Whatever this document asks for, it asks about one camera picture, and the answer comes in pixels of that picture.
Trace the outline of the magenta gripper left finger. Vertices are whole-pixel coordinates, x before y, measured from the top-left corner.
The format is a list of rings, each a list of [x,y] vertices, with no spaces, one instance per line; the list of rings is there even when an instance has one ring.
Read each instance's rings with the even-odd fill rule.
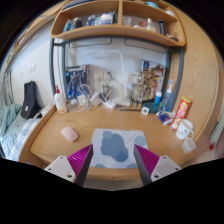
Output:
[[[82,186],[85,182],[92,156],[93,145],[90,144],[68,157],[59,156],[45,168],[45,171]]]

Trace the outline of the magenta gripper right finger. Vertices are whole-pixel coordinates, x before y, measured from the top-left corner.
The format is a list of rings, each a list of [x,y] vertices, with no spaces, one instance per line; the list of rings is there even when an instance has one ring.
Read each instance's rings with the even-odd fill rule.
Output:
[[[134,145],[133,154],[144,186],[180,170],[168,156],[158,156],[139,145]]]

